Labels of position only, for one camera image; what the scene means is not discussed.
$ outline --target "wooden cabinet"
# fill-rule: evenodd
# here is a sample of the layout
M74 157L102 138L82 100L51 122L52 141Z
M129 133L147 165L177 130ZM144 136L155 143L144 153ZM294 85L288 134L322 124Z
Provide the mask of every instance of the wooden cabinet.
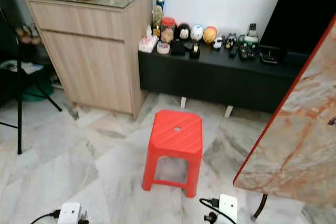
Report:
M152 0L125 8L56 0L26 0L69 99L137 116L138 42L150 24Z

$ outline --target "floor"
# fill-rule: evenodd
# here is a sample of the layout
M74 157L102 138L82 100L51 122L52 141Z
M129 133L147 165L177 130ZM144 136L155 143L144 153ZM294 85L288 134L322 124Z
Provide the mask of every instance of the floor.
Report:
M0 223L30 223L78 201L90 223L203 223L209 210L201 197L225 193L238 199L238 224L336 223L335 212L303 202L269 197L256 222L250 220L261 194L233 187L233 178L265 127L270 114L234 108L224 118L223 105L188 99L185 111L203 120L204 155L197 196L179 188L141 188L146 149L155 113L180 110L177 97L150 93L136 120L129 115L70 107L56 90L48 101L24 102L24 152L16 155L16 130L0 126ZM7 103L0 120L16 123L16 102ZM162 158L156 177L184 181L183 160ZM38 223L57 223L51 218Z

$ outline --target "stool leg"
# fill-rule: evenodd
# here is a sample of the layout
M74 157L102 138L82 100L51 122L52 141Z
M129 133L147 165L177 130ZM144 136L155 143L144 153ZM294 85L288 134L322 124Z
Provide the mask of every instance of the stool leg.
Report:
M189 161L186 196L194 198L197 192L198 175L201 167L202 157Z
M142 189L144 189L145 191L151 190L158 159L159 159L158 155L152 154L150 151L148 151L145 172L143 174L143 180L142 180Z

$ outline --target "yellow ornament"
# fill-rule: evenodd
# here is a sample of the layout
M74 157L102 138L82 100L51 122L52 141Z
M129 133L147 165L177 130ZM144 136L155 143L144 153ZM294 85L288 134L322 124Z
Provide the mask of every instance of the yellow ornament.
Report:
M217 37L217 29L213 26L208 26L203 33L203 40L205 43L212 43Z

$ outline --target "red plastic stool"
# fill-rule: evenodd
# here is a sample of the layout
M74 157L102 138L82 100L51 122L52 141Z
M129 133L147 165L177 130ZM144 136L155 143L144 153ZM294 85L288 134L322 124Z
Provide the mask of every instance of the red plastic stool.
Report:
M186 196L196 196L198 174L202 160L202 119L194 113L171 110L159 111L154 120L148 145L142 188L151 190L152 184L181 187ZM188 161L187 183L155 179L159 157L169 156Z

